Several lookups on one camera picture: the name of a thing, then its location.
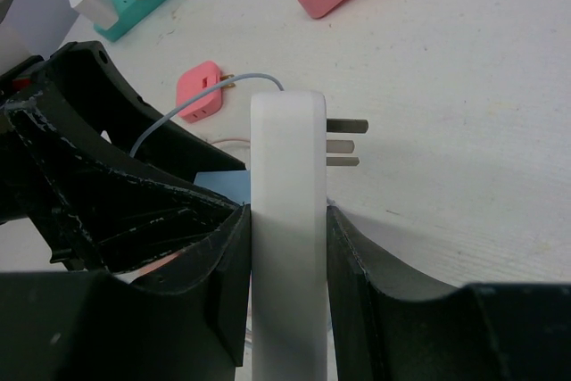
blue object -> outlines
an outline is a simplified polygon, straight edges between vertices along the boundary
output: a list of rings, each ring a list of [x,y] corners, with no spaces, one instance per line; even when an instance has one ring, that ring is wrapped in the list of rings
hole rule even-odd
[[[165,0],[112,0],[119,20],[110,29],[94,25],[97,33],[115,42],[133,29],[144,17],[159,7]]]
[[[196,174],[194,184],[226,196],[233,202],[250,203],[250,171],[207,171]]]

table surface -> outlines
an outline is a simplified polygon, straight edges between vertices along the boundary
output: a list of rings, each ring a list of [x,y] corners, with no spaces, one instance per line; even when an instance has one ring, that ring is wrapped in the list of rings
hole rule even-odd
[[[169,0],[115,44],[83,18],[66,41],[102,40],[161,112],[180,75],[213,60],[323,92],[330,117],[368,119],[360,166],[329,168],[329,196],[386,250],[458,286],[571,278],[570,23],[568,0],[349,0],[319,21],[296,0]],[[184,126],[248,137],[250,96],[271,88],[240,82]],[[8,238],[18,225],[30,231],[3,227]]]

red plug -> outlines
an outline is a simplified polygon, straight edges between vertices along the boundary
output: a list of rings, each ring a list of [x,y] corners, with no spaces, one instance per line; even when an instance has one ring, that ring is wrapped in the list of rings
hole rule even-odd
[[[185,72],[177,83],[177,106],[187,102],[195,95],[202,93],[206,88],[218,84],[221,80],[234,77],[234,75],[221,76],[222,71],[215,62],[203,62],[199,66]],[[212,91],[207,96],[196,100],[178,113],[187,122],[197,122],[213,115],[222,107],[222,89]]]

teal power strip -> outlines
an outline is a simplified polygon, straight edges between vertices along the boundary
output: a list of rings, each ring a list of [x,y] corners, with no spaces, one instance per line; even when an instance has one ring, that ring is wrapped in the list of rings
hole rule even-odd
[[[159,7],[165,0],[112,0],[115,11],[119,15],[113,27],[103,30],[94,26],[97,33],[115,42],[129,30],[133,29],[144,17]]]

plug prong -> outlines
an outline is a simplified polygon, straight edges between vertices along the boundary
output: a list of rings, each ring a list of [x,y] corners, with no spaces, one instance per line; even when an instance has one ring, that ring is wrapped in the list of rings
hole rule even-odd
[[[359,158],[356,156],[328,156],[328,167],[357,167],[359,165]]]
[[[353,153],[354,150],[352,140],[327,140],[327,153]]]
[[[368,120],[327,120],[327,133],[365,134]]]
[[[234,75],[222,75],[222,76],[220,76],[220,80],[227,80],[227,79],[230,79],[233,77],[234,77]],[[223,88],[228,89],[228,88],[233,88],[235,86],[236,86],[236,84],[228,84],[228,85],[225,85]]]

